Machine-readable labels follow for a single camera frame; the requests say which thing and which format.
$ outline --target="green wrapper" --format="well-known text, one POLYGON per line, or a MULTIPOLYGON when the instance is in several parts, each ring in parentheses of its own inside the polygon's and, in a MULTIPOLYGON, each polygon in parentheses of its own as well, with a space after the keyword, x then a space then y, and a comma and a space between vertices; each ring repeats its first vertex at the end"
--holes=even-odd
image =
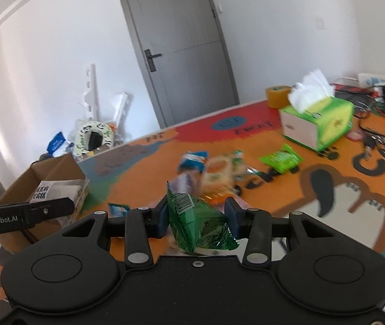
POLYGON ((300 157, 290 146, 284 144, 280 151, 259 158, 264 164, 274 168, 281 174, 297 167, 304 159, 300 157))
POLYGON ((202 199, 173 193, 167 188, 170 227, 177 244, 189 254, 196 248, 233 251, 239 244, 233 238, 226 216, 202 199))

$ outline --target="yellow tape roll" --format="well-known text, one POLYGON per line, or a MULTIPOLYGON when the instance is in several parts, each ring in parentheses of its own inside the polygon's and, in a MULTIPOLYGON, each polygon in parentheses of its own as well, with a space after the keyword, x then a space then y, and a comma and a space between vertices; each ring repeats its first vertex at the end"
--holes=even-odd
POLYGON ((268 106, 271 109, 282 109, 289 106, 288 95, 292 91, 290 86, 280 85, 272 86, 266 90, 266 96, 268 99, 268 106))

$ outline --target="door frame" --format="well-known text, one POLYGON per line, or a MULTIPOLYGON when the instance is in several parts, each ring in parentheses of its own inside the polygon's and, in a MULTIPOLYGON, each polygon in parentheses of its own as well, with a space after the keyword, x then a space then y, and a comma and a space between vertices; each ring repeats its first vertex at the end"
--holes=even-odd
MULTIPOLYGON (((230 75, 230 81, 231 81, 233 91, 234 91, 234 98, 236 100, 236 103, 239 104, 239 95, 237 92, 237 86, 236 86, 236 82, 234 79, 233 68, 231 65, 229 53, 227 51, 226 40, 224 39, 224 33, 222 31, 221 23, 219 20, 219 15, 216 12, 214 1, 209 0, 209 2, 211 4, 211 9, 215 15, 215 21, 217 24, 218 34, 221 38, 221 44, 223 47, 224 56, 226 58, 227 67, 229 68, 229 75, 230 75)), ((132 39, 132 44, 134 47, 135 54, 137 55, 138 65, 140 66, 141 74, 143 75, 143 78, 144 78, 144 83, 146 84, 146 88, 148 89, 149 97, 151 98, 151 102, 152 102, 152 105, 153 105, 154 110, 155 110, 156 118, 158 119, 158 122, 159 122, 159 125, 161 126, 161 128, 166 128, 167 122, 164 118, 161 104, 160 104, 160 102, 158 100, 158 96, 156 94, 155 86, 154 86, 154 83, 153 83, 152 78, 151 78, 149 67, 148 67, 147 63, 145 62, 145 55, 143 53, 143 48, 141 46, 140 39, 138 37, 138 32, 137 32, 137 29, 135 27, 135 22, 134 22, 133 17, 132 17, 132 12, 131 12, 131 8, 129 6, 129 2, 128 2, 128 0, 120 0, 120 3, 122 5, 122 8, 123 8, 123 11, 125 14, 126 24, 128 26, 129 34, 130 34, 131 39, 132 39)))

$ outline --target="door handle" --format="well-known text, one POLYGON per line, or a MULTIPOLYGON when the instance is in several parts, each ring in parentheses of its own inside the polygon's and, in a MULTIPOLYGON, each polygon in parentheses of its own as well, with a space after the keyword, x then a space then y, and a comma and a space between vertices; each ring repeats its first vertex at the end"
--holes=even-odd
POLYGON ((163 54, 152 55, 150 49, 144 50, 144 53, 146 54, 146 60, 147 60, 147 62, 149 64, 149 68, 151 69, 151 72, 156 72, 154 58, 155 57, 161 57, 163 54))

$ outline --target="cardboard box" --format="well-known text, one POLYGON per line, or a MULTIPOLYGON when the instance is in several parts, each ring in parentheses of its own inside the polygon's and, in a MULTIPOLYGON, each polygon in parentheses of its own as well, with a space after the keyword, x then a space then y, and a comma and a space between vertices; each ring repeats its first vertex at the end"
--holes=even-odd
MULTIPOLYGON (((88 183, 72 155, 67 154, 33 163, 0 198, 0 205, 29 202, 41 181, 84 180, 73 218, 76 218, 88 193, 88 183)), ((18 253, 25 247, 50 236, 61 229, 57 220, 44 221, 34 228, 0 234, 0 244, 10 253, 18 253)))
POLYGON ((321 152, 352 128, 354 104, 329 97, 311 106, 305 113, 293 106, 280 110, 283 134, 287 139, 321 152))

